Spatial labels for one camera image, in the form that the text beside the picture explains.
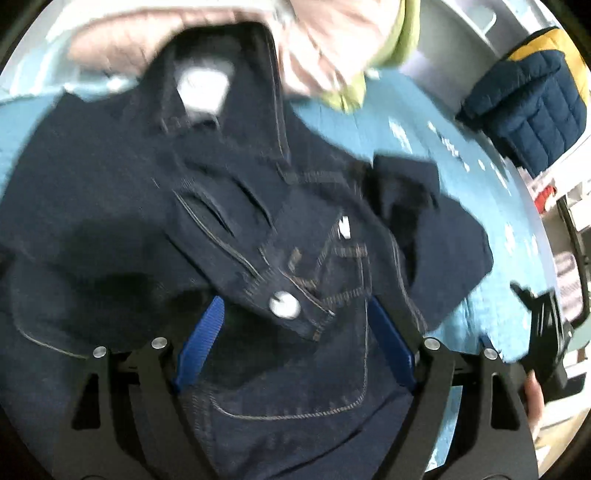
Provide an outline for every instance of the light blue bedsheet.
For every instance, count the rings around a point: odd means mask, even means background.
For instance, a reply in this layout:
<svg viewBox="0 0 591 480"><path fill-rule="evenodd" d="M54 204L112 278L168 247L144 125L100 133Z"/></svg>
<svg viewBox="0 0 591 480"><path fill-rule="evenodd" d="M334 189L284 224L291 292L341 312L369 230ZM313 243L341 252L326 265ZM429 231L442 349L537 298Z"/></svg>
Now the light blue bedsheet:
<svg viewBox="0 0 591 480"><path fill-rule="evenodd" d="M338 113L309 100L295 110L312 129L353 155L404 154L437 162L442 189L457 198L485 227L494 257L493 270L432 335L448 348L475 353L486 334L505 360L527 351L530 317L509 289L515 280L535 293L556 285L550 246L525 186L486 139L462 130L410 79L395 70L368 79L363 108ZM35 126L59 99L53 93L19 98L0 106L0 192L12 165ZM78 85L91 99L109 93L100 85ZM444 145L442 138L448 140ZM450 395L446 418L431 461L444 463L453 436L460 390Z"/></svg>

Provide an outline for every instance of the green fabric trim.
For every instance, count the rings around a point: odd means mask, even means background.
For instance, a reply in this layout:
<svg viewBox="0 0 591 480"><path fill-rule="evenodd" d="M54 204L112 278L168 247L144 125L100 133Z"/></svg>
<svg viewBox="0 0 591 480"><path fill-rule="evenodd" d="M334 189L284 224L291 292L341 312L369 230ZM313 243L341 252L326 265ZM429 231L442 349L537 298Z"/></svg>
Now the green fabric trim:
<svg viewBox="0 0 591 480"><path fill-rule="evenodd" d="M375 67L402 65L417 49L420 25L421 0L400 0L398 15L386 42L369 62ZM321 95L324 103L331 108L351 113L363 106L366 84L363 72L358 73L350 85L340 92L326 92Z"/></svg>

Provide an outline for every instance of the black object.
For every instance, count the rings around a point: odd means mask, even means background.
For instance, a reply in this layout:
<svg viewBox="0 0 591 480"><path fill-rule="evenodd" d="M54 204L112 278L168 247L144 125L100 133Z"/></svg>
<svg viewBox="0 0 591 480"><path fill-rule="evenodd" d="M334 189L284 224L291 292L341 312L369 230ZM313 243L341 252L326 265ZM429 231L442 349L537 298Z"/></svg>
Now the black object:
<svg viewBox="0 0 591 480"><path fill-rule="evenodd" d="M516 283L511 283L511 289L531 312L530 348L527 355L519 360L524 372L522 378L514 376L516 385L522 385L525 373L533 370L544 399L560 398L568 382L563 360L574 330L568 322L562 322L554 290L536 297Z"/></svg>
<svg viewBox="0 0 591 480"><path fill-rule="evenodd" d="M387 298L378 300L415 359L418 386L397 441L374 479L537 479L525 411L499 355L493 349L480 355L450 352L435 339L423 339L414 325L398 320ZM175 358L173 343L167 339L165 347L157 349L163 344L160 340L129 356L105 352L89 360L83 388L57 447L54 473L58 480L217 478L199 446L183 434L173 393L165 381L167 365ZM130 433L127 382L139 384L152 432L161 440L158 448L163 462L158 471L142 464L137 437ZM463 385L454 453L445 465L424 473L453 385Z"/></svg>
<svg viewBox="0 0 591 480"><path fill-rule="evenodd" d="M556 202L558 214L566 226L566 230L569 234L570 244L573 247L574 259L577 262L577 270L579 271L579 278L581 281L581 291L583 296L583 308L581 313L573 319L570 324L575 328L579 328L584 324L585 320L589 318L591 314L591 308L589 305L589 288L587 286L587 264L589 260L586 255L586 249L584 242L581 239L577 229L574 226L573 218L570 214L569 207L566 203L566 197L561 197Z"/></svg>

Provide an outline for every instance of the finger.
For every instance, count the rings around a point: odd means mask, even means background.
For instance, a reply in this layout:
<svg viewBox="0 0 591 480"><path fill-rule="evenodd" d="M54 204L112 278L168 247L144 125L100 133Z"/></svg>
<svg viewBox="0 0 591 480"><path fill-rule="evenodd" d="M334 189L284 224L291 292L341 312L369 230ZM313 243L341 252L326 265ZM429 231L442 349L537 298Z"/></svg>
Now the finger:
<svg viewBox="0 0 591 480"><path fill-rule="evenodd" d="M532 435L537 436L539 431L539 423L544 414L544 394L542 387L535 377L535 373L531 371L527 376L524 384L525 397L527 398L528 406L528 422Z"/></svg>

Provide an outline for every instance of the screw head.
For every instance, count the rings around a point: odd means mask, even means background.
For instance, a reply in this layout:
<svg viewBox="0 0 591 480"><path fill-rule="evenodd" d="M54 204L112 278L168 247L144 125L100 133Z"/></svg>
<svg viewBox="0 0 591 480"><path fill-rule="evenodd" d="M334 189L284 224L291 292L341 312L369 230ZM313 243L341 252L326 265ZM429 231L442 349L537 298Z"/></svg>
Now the screw head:
<svg viewBox="0 0 591 480"><path fill-rule="evenodd" d="M95 358L103 358L106 354L107 348L104 346L98 346L92 352L92 356Z"/></svg>
<svg viewBox="0 0 591 480"><path fill-rule="evenodd" d="M168 344L168 340L164 337L156 337L152 340L152 348L160 350Z"/></svg>
<svg viewBox="0 0 591 480"><path fill-rule="evenodd" d="M425 347L429 350L439 350L439 348L441 347L439 340L437 340L436 338L425 338L424 344Z"/></svg>
<svg viewBox="0 0 591 480"><path fill-rule="evenodd" d="M496 360L497 358L499 358L499 354L496 352L496 350L492 348L485 348L484 356L487 357L489 360Z"/></svg>

